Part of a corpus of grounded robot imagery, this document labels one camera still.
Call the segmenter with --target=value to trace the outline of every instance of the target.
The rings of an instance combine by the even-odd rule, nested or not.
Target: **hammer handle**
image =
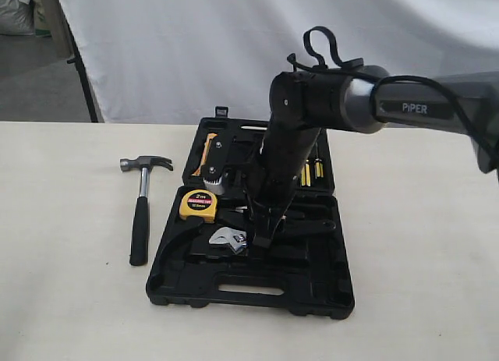
[[[130,250],[130,265],[147,264],[149,246],[149,203],[147,197],[139,196],[135,206],[135,216],[132,227],[132,247]]]

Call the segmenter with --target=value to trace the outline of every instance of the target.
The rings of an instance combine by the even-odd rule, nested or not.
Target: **yellow tape measure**
[[[192,215],[202,217],[206,223],[214,223],[217,214],[217,197],[205,189],[190,191],[180,203],[180,218],[184,221]]]

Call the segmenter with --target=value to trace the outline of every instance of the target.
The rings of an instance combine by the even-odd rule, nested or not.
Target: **white table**
[[[195,130],[0,123],[2,361],[499,359],[499,188],[465,136],[330,133],[349,319],[150,304],[119,158],[175,163],[151,176],[152,261]]]

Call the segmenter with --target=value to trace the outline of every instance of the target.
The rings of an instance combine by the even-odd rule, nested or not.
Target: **white curtain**
[[[106,122],[268,119],[287,55],[322,25],[392,74],[499,69],[499,0],[60,0]],[[313,34],[314,47],[327,42]]]

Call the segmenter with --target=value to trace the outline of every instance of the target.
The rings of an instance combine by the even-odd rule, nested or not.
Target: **black tool case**
[[[228,118],[202,119],[182,174],[184,186],[175,197],[161,238],[146,290],[157,305],[185,304],[203,307],[209,303],[283,308],[295,315],[315,314],[344,319],[354,307],[352,283],[346,257],[327,134],[321,132],[317,152],[324,164],[324,178],[297,191],[286,219],[281,222],[268,252],[255,257],[251,246],[239,254],[229,248],[210,246],[209,238],[220,227],[245,230],[252,235],[241,172],[229,170],[224,195],[218,196],[215,223],[202,218],[179,217],[183,196],[203,189],[203,180],[192,174],[200,166],[208,133],[230,141],[229,160],[243,163],[260,146],[267,123]],[[236,292],[234,286],[275,288],[280,295]]]

